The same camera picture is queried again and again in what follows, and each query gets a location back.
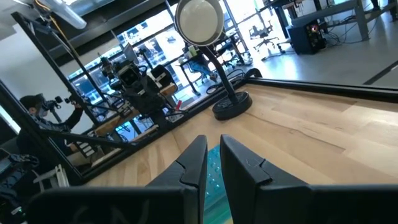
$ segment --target computer tower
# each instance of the computer tower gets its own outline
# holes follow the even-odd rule
[[[287,31],[296,54],[315,54],[326,47],[316,20],[304,26],[289,26]]]

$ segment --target desk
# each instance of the desk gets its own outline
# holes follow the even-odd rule
[[[231,41],[232,46],[235,49],[236,55],[237,55],[237,57],[239,59],[239,62],[241,63],[241,65],[244,65],[243,57],[242,57],[241,53],[238,50],[238,46],[236,45],[236,40],[234,38],[234,36],[236,34],[238,34],[238,33],[239,33],[239,29],[235,29],[232,32],[229,31],[228,34],[226,34],[226,37],[224,39],[217,40],[214,44],[212,44],[212,46],[216,47],[217,45],[220,45],[220,44],[222,44],[223,42],[226,42],[229,39]],[[226,49],[223,48],[223,47],[224,46],[222,46],[220,49],[218,49],[217,52],[224,52]]]
[[[161,89],[161,94],[164,96],[170,96],[174,94],[174,92],[177,90],[177,86],[174,83],[171,83],[169,86]],[[113,119],[109,120],[108,122],[102,124],[98,128],[95,129],[95,133],[99,136],[105,136],[106,134],[113,132],[115,128],[118,126],[132,120],[136,116],[138,116],[140,112],[136,110],[135,108],[132,108],[132,112],[126,116],[125,118],[121,118],[120,116],[116,116]]]
[[[192,88],[192,92],[193,92],[194,94],[196,94],[196,96],[200,96],[200,92],[198,92],[197,89],[193,86],[193,83],[192,83],[191,80],[189,79],[189,77],[188,77],[187,73],[185,72],[185,69],[184,69],[183,66],[186,65],[186,64],[188,64],[189,62],[191,62],[193,59],[198,58],[198,57],[201,57],[202,55],[203,55],[202,52],[197,51],[197,55],[193,56],[192,58],[190,58],[190,59],[188,59],[188,60],[184,60],[184,61],[179,65],[179,67],[180,67],[181,70],[182,70],[182,73],[184,74],[185,78],[187,79],[189,85],[190,85],[191,88]]]

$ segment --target person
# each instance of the person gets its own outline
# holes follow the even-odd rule
[[[188,43],[185,43],[185,47],[183,49],[184,53],[189,52],[188,48]],[[217,80],[217,75],[210,71],[209,67],[207,66],[208,62],[203,55],[193,57],[191,61],[188,62],[188,64],[194,72],[200,72],[206,77],[209,76],[210,80],[214,82]]]
[[[371,0],[371,2],[372,2],[372,5],[373,5],[372,11],[380,10],[379,0]]]
[[[372,2],[372,5],[373,5],[372,11],[378,11],[378,10],[380,10],[379,0],[371,0],[371,2]],[[393,3],[393,2],[394,2],[394,0],[388,0],[388,3],[389,3],[389,4],[390,4],[390,3]],[[398,20],[398,16],[397,16],[397,7],[392,7],[392,8],[390,9],[390,14],[391,14],[391,16],[392,16],[392,20],[393,20],[393,21]]]
[[[28,110],[29,114],[36,116],[37,119],[44,123],[50,123],[54,126],[62,125],[66,126],[68,129],[72,129],[80,121],[80,118],[83,115],[83,109],[81,106],[79,104],[74,104],[75,110],[64,123],[53,124],[44,119],[44,117],[47,116],[48,111],[43,111],[42,109],[42,105],[44,103],[42,97],[39,95],[24,96],[19,101]],[[52,138],[52,140],[66,156],[72,155],[77,150],[74,145],[67,146],[64,139]],[[48,159],[45,151],[35,145],[34,140],[29,136],[26,130],[21,129],[16,141],[21,154],[28,154],[39,159],[39,166],[34,169],[37,173],[44,174],[58,165],[58,162]]]

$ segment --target office chair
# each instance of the office chair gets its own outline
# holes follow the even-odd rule
[[[270,37],[268,38],[269,34],[274,30],[273,26],[271,25],[271,21],[268,21],[269,26],[265,27],[262,30],[258,30],[256,26],[253,26],[252,29],[249,30],[250,33],[250,39],[262,39],[262,42],[260,44],[257,44],[254,47],[254,50],[257,50],[257,52],[260,52],[260,47],[268,44],[272,44],[272,47],[275,48],[275,46],[278,46],[279,52],[284,54],[285,51],[282,49],[280,46],[280,43],[274,43],[273,40],[279,40],[278,37]]]

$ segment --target ceiling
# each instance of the ceiling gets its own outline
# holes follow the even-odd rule
[[[32,0],[21,0],[23,2],[32,2]],[[105,4],[114,0],[67,0],[70,2],[70,7],[79,15],[85,15],[95,9],[104,6]],[[29,7],[19,4],[13,0],[0,0],[0,40],[15,34],[12,26],[16,23],[11,17],[11,13],[20,12],[25,17],[35,19],[37,13]]]
[[[4,38],[15,33],[12,25],[14,25],[16,22],[11,17],[11,13],[15,11],[26,12],[29,11],[29,8],[18,4],[13,0],[0,1],[0,40],[3,40]]]

